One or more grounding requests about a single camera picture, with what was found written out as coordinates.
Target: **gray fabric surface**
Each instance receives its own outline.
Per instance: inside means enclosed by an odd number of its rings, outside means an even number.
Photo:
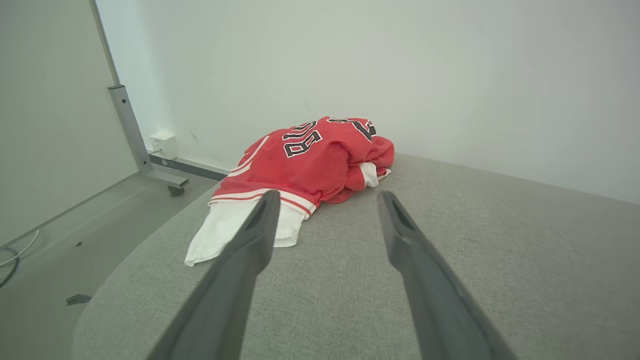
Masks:
[[[640,206],[398,154],[379,188],[323,204],[297,246],[274,250],[244,358],[419,357],[380,190],[396,193],[521,358],[640,357]],[[76,359],[146,356],[211,265],[182,263],[209,196],[111,274],[79,320]]]

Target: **red jersey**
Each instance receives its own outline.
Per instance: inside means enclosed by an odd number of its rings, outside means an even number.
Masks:
[[[393,162],[394,145],[376,134],[371,121],[323,117],[251,145],[209,204],[255,201],[277,189],[282,204],[308,218],[321,202],[342,202],[367,184],[376,186]]]

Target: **jersey number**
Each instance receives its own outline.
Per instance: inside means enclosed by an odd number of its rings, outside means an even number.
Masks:
[[[368,141],[371,141],[371,138],[376,136],[376,128],[373,127],[371,121],[367,121],[365,125],[362,125],[361,122],[357,120],[349,120],[349,119],[327,119],[328,122],[350,122],[359,132],[361,132],[364,137],[367,138]]]
[[[311,145],[313,145],[314,143],[320,140],[322,140],[322,136],[320,136],[320,133],[317,130],[313,130],[301,142],[290,142],[290,143],[284,144],[284,151],[287,153],[287,158],[290,158],[295,155],[304,154],[311,148]]]
[[[362,124],[357,120],[349,120],[349,119],[327,119],[328,122],[341,122],[341,123],[351,123],[359,132],[361,132],[364,137],[367,138],[368,141],[371,141],[371,138],[376,136],[376,128],[373,127],[370,121],[367,121],[366,124]],[[307,152],[311,145],[322,140],[322,136],[320,136],[320,132],[318,130],[313,130],[313,128],[317,125],[318,121],[307,122],[306,124],[302,124],[300,126],[296,126],[291,129],[288,133],[282,135],[282,141],[285,140],[300,140],[299,142],[288,142],[284,144],[284,151],[287,153],[287,158],[290,158],[295,155],[304,154]]]

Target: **red and white stripe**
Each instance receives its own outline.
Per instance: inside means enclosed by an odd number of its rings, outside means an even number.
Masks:
[[[226,193],[220,195],[214,195],[211,197],[211,201],[209,201],[209,205],[214,202],[253,202],[258,201],[262,197],[262,194],[268,192],[269,188],[262,188],[258,190],[254,190],[252,192],[244,192],[244,193]],[[298,210],[301,213],[305,214],[305,220],[308,219],[311,214],[316,210],[316,205],[313,202],[303,198],[302,196],[285,192],[279,190],[280,192],[280,202],[282,205],[289,206],[292,209]]]
[[[390,168],[385,169],[385,173],[384,174],[378,175],[378,180],[384,179],[389,174],[391,174],[391,169]]]
[[[260,150],[260,148],[264,145],[264,143],[267,141],[268,138],[269,138],[269,135],[265,136],[264,139],[262,139],[262,142],[260,143],[260,145],[258,145],[258,147],[255,148],[255,151],[253,152],[253,154],[251,154],[251,156],[249,156],[249,158],[245,160],[244,163],[240,164],[236,168],[231,169],[231,171],[227,176],[228,177],[238,176],[243,172],[246,172],[247,170],[249,170],[251,168],[251,162],[253,162],[253,157],[255,157],[255,155],[258,153],[258,150]]]

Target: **electrical socket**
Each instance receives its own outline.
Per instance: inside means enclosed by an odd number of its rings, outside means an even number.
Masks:
[[[158,151],[154,155],[159,158],[172,160],[178,157],[178,141],[170,133],[166,131],[160,131],[149,137],[151,139],[151,146],[153,151]]]

